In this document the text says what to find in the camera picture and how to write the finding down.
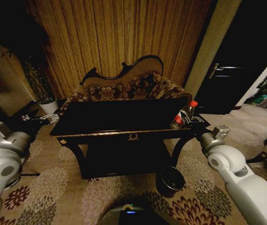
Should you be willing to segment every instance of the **table leg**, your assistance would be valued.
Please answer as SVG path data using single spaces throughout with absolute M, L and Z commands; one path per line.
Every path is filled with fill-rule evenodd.
M 180 155 L 180 152 L 183 146 L 185 145 L 185 143 L 187 143 L 189 140 L 191 140 L 194 137 L 195 137 L 194 132 L 190 132 L 190 133 L 187 132 L 187 134 L 185 134 L 184 137 L 180 138 L 179 141 L 176 143 L 173 153 L 172 153 L 172 165 L 174 167 L 176 167 L 177 165 L 178 158 L 179 158 L 179 155 Z
M 81 171 L 81 176 L 83 178 L 85 156 L 84 156 L 81 148 L 78 146 L 78 144 L 73 144 L 73 143 L 66 143 L 66 144 L 64 144 L 64 146 L 69 148 L 73 152 L 73 154 L 75 155 L 79 169 Z

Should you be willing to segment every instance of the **curtain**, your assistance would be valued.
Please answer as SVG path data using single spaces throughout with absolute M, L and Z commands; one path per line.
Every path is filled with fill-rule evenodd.
M 121 63 L 158 55 L 182 85 L 211 0 L 26 0 L 49 36 L 48 76 L 57 98 L 71 95 L 93 67 L 116 76 Z

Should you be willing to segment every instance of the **floral upholstery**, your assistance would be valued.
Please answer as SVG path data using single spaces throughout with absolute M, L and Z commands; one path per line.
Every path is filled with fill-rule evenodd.
M 185 89 L 161 76 L 157 71 L 151 71 L 138 75 L 125 84 L 119 82 L 110 86 L 103 84 L 79 85 L 73 95 L 67 98 L 59 114 L 64 114 L 70 102 L 179 97 L 186 97 L 187 104 L 192 100 L 191 94 Z

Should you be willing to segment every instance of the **white flower pot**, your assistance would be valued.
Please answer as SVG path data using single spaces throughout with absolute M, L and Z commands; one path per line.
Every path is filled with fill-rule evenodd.
M 45 111 L 46 114 L 54 113 L 59 108 L 57 100 L 48 104 L 39 104 L 39 105 Z

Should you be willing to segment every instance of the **table top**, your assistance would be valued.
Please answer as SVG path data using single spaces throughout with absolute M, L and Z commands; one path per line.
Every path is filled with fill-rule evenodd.
M 52 136 L 171 130 L 184 98 L 72 102 Z

